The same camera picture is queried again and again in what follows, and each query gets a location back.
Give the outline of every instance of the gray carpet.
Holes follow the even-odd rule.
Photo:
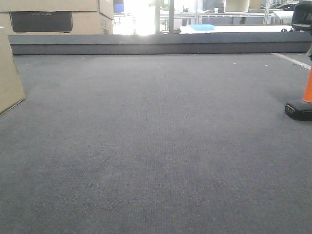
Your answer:
[[[310,234],[309,71],[273,55],[15,57],[1,234]]]

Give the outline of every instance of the black label on box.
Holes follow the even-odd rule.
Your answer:
[[[14,32],[71,32],[73,29],[70,11],[23,11],[10,15]]]

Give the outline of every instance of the cardboard box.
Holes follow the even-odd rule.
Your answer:
[[[0,13],[0,22],[5,27],[8,35],[55,35],[64,33],[75,35],[113,34],[113,20],[99,12],[70,12],[70,14],[72,25],[67,31],[15,32],[14,29],[16,27],[12,26],[13,21],[9,12]]]
[[[249,8],[258,10],[261,5],[261,0],[250,0]]]
[[[0,28],[0,116],[25,99],[9,39]]]
[[[114,19],[113,0],[99,0],[99,11],[108,18]]]
[[[0,0],[0,12],[98,11],[98,0]]]
[[[0,22],[14,34],[112,34],[113,0],[0,0]]]
[[[246,13],[249,9],[249,0],[224,0],[224,13]]]

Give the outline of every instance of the blue object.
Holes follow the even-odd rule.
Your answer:
[[[115,4],[114,5],[114,12],[124,12],[123,4]]]
[[[188,26],[190,26],[196,31],[208,31],[215,29],[215,27],[211,24],[188,24]]]

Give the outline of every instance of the orange traffic cone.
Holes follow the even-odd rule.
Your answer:
[[[307,102],[312,102],[312,69],[310,70],[306,91],[303,95],[303,100]]]

